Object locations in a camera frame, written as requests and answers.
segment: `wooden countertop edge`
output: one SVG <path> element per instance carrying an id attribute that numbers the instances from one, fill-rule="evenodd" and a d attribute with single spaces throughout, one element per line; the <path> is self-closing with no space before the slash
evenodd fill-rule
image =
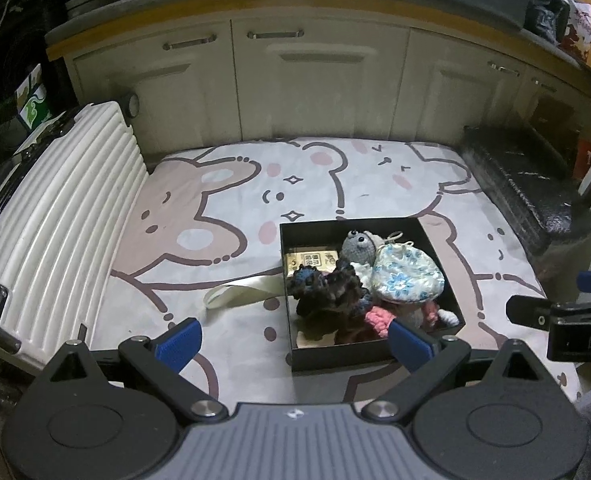
<path id="1" fill-rule="evenodd" d="M 456 14 L 449 14 L 443 10 L 420 6 L 404 0 L 182 0 L 139 10 L 115 20 L 101 23 L 96 27 L 84 30 L 47 47 L 46 53 L 49 60 L 55 60 L 107 40 L 112 36 L 156 23 L 212 12 L 263 7 L 320 7 L 363 10 L 429 22 L 497 44 L 498 50 L 501 52 L 534 65 L 591 97 L 591 74 L 585 73 L 526 38 L 489 27 Z"/>

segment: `white logo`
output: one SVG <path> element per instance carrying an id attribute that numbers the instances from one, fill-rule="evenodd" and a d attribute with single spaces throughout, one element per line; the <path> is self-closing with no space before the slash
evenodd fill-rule
<path id="1" fill-rule="evenodd" d="M 286 412 L 286 416 L 292 418 L 293 420 L 297 420 L 298 418 L 302 418 L 305 413 L 300 408 L 294 408 L 293 410 Z"/>

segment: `metal screw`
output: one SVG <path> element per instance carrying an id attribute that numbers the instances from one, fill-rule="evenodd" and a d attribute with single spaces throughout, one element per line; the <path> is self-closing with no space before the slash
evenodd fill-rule
<path id="1" fill-rule="evenodd" d="M 191 405 L 191 411 L 199 416 L 215 416 L 224 409 L 217 400 L 203 399 Z"/>
<path id="2" fill-rule="evenodd" d="M 398 413 L 399 408 L 388 400 L 374 400 L 367 404 L 367 412 L 376 418 L 389 418 Z"/>

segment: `open gift box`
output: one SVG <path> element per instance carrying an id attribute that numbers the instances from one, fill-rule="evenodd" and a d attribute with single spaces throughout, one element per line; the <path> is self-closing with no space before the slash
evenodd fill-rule
<path id="1" fill-rule="evenodd" d="M 453 335 L 464 326 L 464 317 L 458 306 L 448 276 L 435 253 L 424 228 L 416 218 L 365 218 L 355 220 L 330 220 L 320 222 L 296 222 L 280 225 L 280 242 L 284 264 L 284 290 L 289 274 L 287 254 L 302 252 L 336 251 L 338 254 L 349 231 L 369 231 L 382 237 L 402 232 L 396 243 L 413 241 L 416 248 L 428 254 L 445 276 L 445 288 L 435 300 L 439 307 L 453 312 L 460 323 L 457 326 L 435 330 L 432 336 Z M 386 339 L 376 339 L 347 344 L 335 344 L 334 317 L 322 319 L 316 330 L 310 323 L 305 327 L 303 318 L 297 316 L 298 301 L 286 296 L 286 315 L 291 341 L 291 368 L 293 371 L 319 370 L 383 361 L 391 358 Z"/>

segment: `black box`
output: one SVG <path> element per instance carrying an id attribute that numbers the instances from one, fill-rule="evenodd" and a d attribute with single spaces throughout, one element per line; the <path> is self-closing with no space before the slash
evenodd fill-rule
<path id="1" fill-rule="evenodd" d="M 412 240 L 415 247 L 423 250 L 433 258 L 445 276 L 445 290 L 437 298 L 440 308 L 455 313 L 460 320 L 458 326 L 445 330 L 437 330 L 431 335 L 440 337 L 453 335 L 464 326 L 464 317 L 457 304 L 447 274 L 435 250 L 417 218 L 365 218 L 357 220 L 328 220 L 320 222 L 296 222 L 280 225 L 280 243 L 282 248 L 282 264 L 284 256 L 298 250 L 310 248 L 333 248 L 338 251 L 349 231 L 364 232 L 388 236 L 390 233 L 402 232 L 403 237 L 396 242 L 402 243 Z M 286 272 L 284 273 L 284 291 L 286 295 Z M 291 315 L 294 308 L 290 305 L 293 299 L 286 296 L 286 317 L 291 340 L 291 369 L 294 372 L 304 370 L 320 370 L 365 363 L 372 363 L 392 359 L 389 343 L 386 339 L 366 341 L 360 343 L 323 346 L 319 348 L 297 348 L 297 331 L 293 330 Z"/>

